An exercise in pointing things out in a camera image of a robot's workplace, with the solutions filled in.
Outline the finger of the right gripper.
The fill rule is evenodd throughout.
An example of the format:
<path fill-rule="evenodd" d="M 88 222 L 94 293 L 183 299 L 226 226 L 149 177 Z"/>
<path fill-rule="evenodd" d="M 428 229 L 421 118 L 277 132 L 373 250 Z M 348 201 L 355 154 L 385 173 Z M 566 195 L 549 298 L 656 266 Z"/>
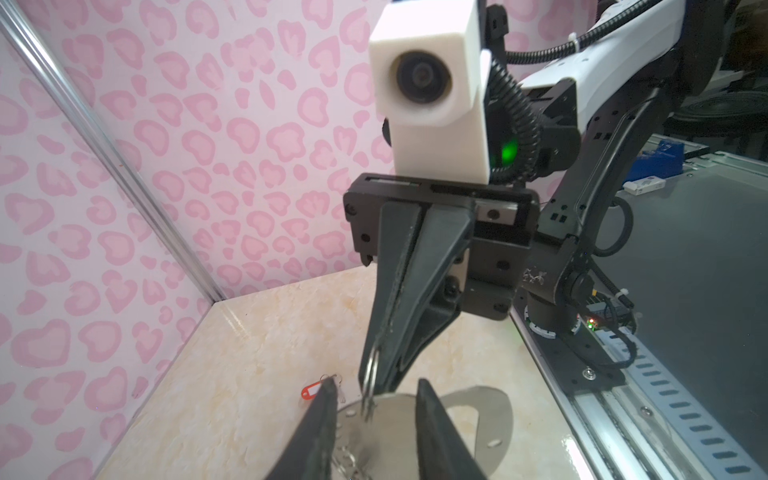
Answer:
<path fill-rule="evenodd" d="M 361 358 L 359 381 L 364 390 L 386 390 L 399 341 L 390 337 L 392 316 L 400 300 L 421 222 L 415 203 L 388 201 L 379 211 L 375 296 Z"/>
<path fill-rule="evenodd" d="M 395 391 L 421 351 L 460 313 L 461 288 L 450 270 L 469 247 L 475 214 L 463 207 L 419 206 L 420 228 L 390 329 L 399 348 L 387 376 L 388 388 L 376 393 Z"/>

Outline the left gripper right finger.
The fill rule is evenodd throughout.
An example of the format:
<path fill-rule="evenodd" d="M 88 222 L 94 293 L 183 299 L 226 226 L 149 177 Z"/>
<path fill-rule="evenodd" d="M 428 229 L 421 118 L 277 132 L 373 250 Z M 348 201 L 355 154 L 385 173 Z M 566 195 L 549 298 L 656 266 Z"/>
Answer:
<path fill-rule="evenodd" d="M 430 382 L 418 381 L 416 442 L 419 479 L 485 479 Z"/>

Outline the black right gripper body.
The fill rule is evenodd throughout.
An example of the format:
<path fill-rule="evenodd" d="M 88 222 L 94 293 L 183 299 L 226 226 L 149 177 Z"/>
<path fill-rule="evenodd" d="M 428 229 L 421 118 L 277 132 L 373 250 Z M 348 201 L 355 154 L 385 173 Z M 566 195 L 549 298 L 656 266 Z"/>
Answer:
<path fill-rule="evenodd" d="M 343 196 L 354 250 L 369 265 L 378 255 L 379 211 L 387 201 L 470 206 L 475 212 L 464 262 L 462 310 L 492 320 L 506 317 L 521 283 L 540 214 L 538 194 L 478 185 L 364 173 Z"/>

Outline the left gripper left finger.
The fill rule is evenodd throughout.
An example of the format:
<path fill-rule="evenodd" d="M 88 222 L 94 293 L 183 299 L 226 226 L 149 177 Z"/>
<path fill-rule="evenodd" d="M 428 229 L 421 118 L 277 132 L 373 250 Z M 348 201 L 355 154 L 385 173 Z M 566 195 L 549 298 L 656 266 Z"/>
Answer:
<path fill-rule="evenodd" d="M 338 395 L 327 379 L 312 400 L 287 446 L 267 474 L 267 480 L 332 478 L 336 442 Z"/>

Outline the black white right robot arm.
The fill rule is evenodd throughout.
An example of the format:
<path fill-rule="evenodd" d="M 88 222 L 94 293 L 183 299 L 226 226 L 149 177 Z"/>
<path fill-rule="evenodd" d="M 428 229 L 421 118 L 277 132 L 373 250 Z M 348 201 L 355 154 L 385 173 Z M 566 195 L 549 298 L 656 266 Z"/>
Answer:
<path fill-rule="evenodd" d="M 384 8 L 369 58 L 395 172 L 343 198 L 377 267 L 365 395 L 396 390 L 459 314 L 505 318 L 516 293 L 539 335 L 575 343 L 602 220 L 650 135 L 707 86 L 730 12 L 619 1 L 565 44 L 511 52 L 500 5 Z"/>

